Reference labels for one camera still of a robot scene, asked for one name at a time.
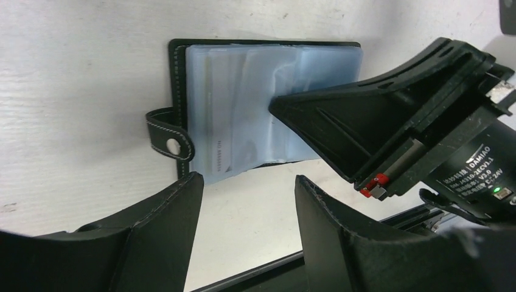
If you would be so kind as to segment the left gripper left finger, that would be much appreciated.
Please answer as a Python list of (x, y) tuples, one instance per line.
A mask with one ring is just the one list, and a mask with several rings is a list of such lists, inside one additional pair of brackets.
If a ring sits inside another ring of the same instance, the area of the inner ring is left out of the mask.
[(183, 291), (204, 180), (182, 177), (74, 232), (1, 232), (2, 291)]

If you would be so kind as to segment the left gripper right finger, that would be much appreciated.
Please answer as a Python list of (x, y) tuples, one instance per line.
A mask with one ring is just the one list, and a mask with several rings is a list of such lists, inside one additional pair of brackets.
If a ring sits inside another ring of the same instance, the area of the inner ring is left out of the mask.
[(376, 221), (306, 176), (295, 202), (311, 291), (514, 291), (515, 229), (418, 235)]

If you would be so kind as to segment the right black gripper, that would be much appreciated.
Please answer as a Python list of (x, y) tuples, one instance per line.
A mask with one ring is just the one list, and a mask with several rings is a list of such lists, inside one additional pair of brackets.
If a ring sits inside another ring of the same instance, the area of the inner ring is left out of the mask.
[(438, 38), (374, 78), (274, 98), (270, 113), (364, 196), (416, 181), (427, 203), (479, 224), (515, 223), (513, 69)]

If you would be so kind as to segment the black leather card holder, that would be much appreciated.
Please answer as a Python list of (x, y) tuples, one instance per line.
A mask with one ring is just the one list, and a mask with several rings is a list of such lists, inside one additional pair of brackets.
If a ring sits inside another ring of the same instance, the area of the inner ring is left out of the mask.
[(269, 112), (273, 98), (355, 82), (358, 42), (175, 38), (168, 44), (172, 106), (150, 111), (150, 145), (178, 176), (206, 184), (251, 169), (318, 159)]

